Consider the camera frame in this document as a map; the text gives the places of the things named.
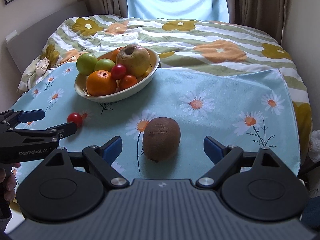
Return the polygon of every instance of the tangerine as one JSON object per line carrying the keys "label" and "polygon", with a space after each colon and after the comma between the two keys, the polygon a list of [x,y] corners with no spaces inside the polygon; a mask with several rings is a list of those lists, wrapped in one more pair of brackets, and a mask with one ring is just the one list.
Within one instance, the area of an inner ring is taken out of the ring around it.
{"label": "tangerine", "polygon": [[117,82],[111,78],[110,72],[98,70],[89,75],[86,88],[91,96],[101,97],[116,92]]}
{"label": "tangerine", "polygon": [[123,79],[120,80],[119,89],[125,90],[129,87],[134,86],[137,83],[138,83],[137,78],[134,75],[126,75],[124,76]]}
{"label": "tangerine", "polygon": [[116,58],[117,58],[117,56],[118,56],[119,51],[121,51],[121,49],[123,49],[123,48],[124,48],[124,47],[119,47],[118,49],[115,49],[115,50],[112,52],[110,59],[111,59],[114,63],[116,63]]}

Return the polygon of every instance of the bowl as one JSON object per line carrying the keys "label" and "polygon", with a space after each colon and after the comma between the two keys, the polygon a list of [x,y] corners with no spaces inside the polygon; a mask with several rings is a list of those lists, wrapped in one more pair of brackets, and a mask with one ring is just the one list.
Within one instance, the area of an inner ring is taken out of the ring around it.
{"label": "bowl", "polygon": [[[80,95],[83,98],[89,99],[93,102],[97,103],[112,103],[116,101],[120,101],[122,99],[128,98],[135,93],[138,93],[141,89],[143,89],[146,85],[149,84],[149,82],[152,80],[154,73],[160,66],[160,58],[159,55],[152,49],[147,49],[147,51],[150,54],[150,67],[148,68],[147,72],[149,73],[148,76],[146,76],[143,80],[138,82],[132,87],[129,87],[125,90],[119,91],[117,93],[107,95],[107,96],[101,96],[101,97],[93,97],[90,96],[90,94],[87,92],[86,89],[86,82],[88,76],[84,76],[82,74],[78,74],[75,80],[75,90],[78,95]],[[102,58],[110,58],[112,54],[112,51],[98,57],[98,60]]]}

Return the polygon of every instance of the silver bolt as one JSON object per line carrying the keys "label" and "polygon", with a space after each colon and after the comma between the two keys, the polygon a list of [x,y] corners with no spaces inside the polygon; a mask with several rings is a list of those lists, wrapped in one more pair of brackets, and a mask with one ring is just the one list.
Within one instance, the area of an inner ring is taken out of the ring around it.
{"label": "silver bolt", "polygon": [[198,182],[202,186],[211,186],[214,183],[214,180],[211,178],[204,177],[204,178],[200,178]]}
{"label": "silver bolt", "polygon": [[126,183],[127,183],[127,180],[124,178],[113,178],[111,180],[111,184],[115,186],[123,186]]}

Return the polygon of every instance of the human hand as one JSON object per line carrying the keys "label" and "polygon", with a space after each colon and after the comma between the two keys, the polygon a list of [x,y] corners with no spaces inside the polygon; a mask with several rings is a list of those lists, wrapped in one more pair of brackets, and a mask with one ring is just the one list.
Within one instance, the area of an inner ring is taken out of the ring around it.
{"label": "human hand", "polygon": [[[18,168],[21,166],[20,163],[13,163],[13,167]],[[2,183],[5,179],[5,170],[0,169],[0,183]],[[6,190],[4,192],[4,199],[6,201],[11,202],[14,199],[15,196],[15,190],[14,188],[16,187],[17,182],[16,182],[16,177],[13,173],[11,173],[10,177],[8,178],[7,184],[6,184]]]}

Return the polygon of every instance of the headboard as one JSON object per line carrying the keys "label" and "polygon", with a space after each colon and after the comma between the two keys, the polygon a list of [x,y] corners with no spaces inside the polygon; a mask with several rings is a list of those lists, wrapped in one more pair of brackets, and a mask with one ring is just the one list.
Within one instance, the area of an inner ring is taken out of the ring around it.
{"label": "headboard", "polygon": [[21,73],[37,58],[48,38],[67,19],[89,16],[83,1],[71,4],[40,20],[7,43],[7,48]]}

